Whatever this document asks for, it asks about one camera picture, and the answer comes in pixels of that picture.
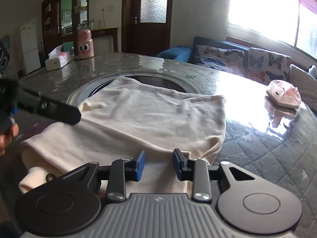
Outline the left hand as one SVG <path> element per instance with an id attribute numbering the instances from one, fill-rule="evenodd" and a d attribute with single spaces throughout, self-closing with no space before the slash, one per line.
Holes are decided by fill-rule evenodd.
<path id="1" fill-rule="evenodd" d="M 13 138 L 17 137 L 19 134 L 19 126 L 13 124 L 7 134 L 1 134 L 0 136 L 0 155 L 5 154 L 6 148 L 10 145 Z"/>

